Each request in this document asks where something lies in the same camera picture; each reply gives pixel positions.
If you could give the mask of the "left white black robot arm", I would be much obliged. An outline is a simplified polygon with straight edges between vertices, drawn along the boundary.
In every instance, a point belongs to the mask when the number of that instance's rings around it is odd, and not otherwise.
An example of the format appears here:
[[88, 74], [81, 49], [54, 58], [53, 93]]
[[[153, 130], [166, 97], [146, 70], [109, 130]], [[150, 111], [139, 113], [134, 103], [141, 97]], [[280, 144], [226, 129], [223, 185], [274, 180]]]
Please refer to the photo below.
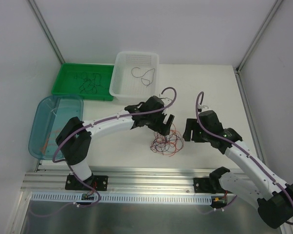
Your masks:
[[107, 176], [94, 175], [86, 157], [92, 140], [120, 131], [148, 127], [162, 136], [170, 133], [174, 115], [165, 114], [166, 106], [161, 98], [151, 96], [147, 101], [126, 106], [120, 112], [106, 118], [81, 121], [78, 117], [69, 119], [56, 137], [57, 152], [71, 170], [65, 189], [73, 191], [105, 191]]

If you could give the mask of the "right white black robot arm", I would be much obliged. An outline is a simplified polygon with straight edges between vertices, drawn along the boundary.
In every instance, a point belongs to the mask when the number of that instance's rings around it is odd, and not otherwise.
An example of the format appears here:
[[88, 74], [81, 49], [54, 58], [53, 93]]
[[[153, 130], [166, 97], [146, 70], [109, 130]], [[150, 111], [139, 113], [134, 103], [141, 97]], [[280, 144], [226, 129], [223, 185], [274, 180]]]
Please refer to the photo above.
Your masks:
[[220, 167], [199, 184], [200, 190], [214, 194], [232, 192], [253, 206], [271, 228], [276, 229], [284, 223], [293, 225], [293, 183], [281, 179], [253, 156], [234, 129], [223, 128], [214, 111], [200, 112], [196, 118], [188, 118], [183, 138], [187, 142], [210, 143], [235, 162], [250, 179], [247, 182], [229, 169]]

